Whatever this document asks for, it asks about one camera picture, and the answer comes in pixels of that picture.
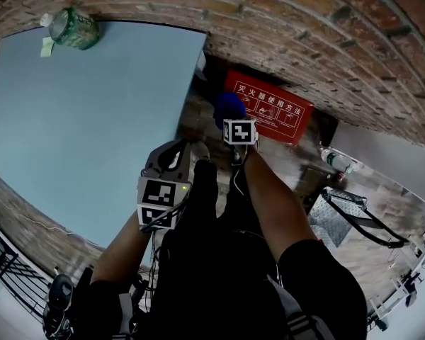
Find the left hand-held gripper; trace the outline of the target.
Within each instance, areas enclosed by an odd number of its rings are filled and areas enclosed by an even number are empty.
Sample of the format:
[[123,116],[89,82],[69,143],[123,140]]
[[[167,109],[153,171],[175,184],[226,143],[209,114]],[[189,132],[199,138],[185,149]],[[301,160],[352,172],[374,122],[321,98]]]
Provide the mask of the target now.
[[186,206],[191,145],[172,140],[148,156],[137,185],[137,215],[142,229],[172,230]]

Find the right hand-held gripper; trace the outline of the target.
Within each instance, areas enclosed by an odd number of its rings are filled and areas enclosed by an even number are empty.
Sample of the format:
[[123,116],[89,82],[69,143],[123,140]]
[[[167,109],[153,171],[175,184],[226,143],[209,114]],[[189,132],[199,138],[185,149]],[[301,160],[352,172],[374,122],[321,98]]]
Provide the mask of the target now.
[[224,119],[222,123],[222,139],[227,145],[247,149],[259,140],[255,119]]

